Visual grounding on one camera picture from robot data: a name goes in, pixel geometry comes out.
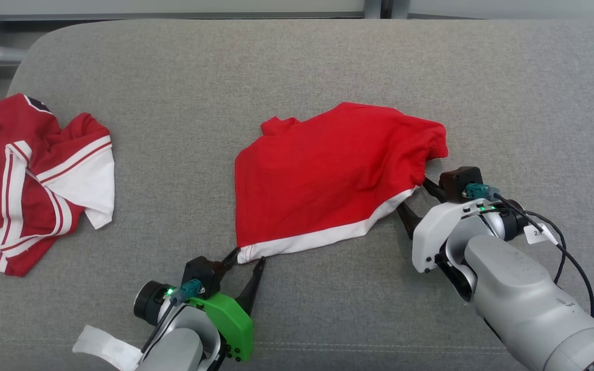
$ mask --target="gray couch cushion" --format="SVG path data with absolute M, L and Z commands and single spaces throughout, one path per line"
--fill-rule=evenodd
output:
M 450 156 L 557 221 L 594 284 L 594 24 L 531 21 L 120 21 L 41 38 L 9 94 L 63 125 L 111 130 L 113 223 L 85 218 L 24 279 L 0 274 L 0 370 L 111 369 L 73 355 L 85 324 L 141 346 L 132 313 L 147 280 L 235 244 L 233 161 L 274 115 L 341 101 L 442 122 Z M 435 205 L 422 192 L 410 204 Z M 547 244 L 523 251 L 551 272 Z M 420 275 L 398 217 L 368 235 L 269 259 L 250 362 L 223 369 L 523 369 L 441 272 Z M 251 265 L 222 292 L 238 293 Z M 568 264 L 561 285 L 587 308 Z

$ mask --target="red and white jersey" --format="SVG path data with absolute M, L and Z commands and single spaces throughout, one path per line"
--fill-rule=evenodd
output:
M 61 129 L 40 101 L 0 100 L 0 272 L 26 275 L 83 211 L 106 225 L 113 197 L 106 127 L 81 113 Z
M 443 125 L 388 107 L 342 103 L 261 130 L 235 161 L 239 263 L 365 235 L 448 155 Z

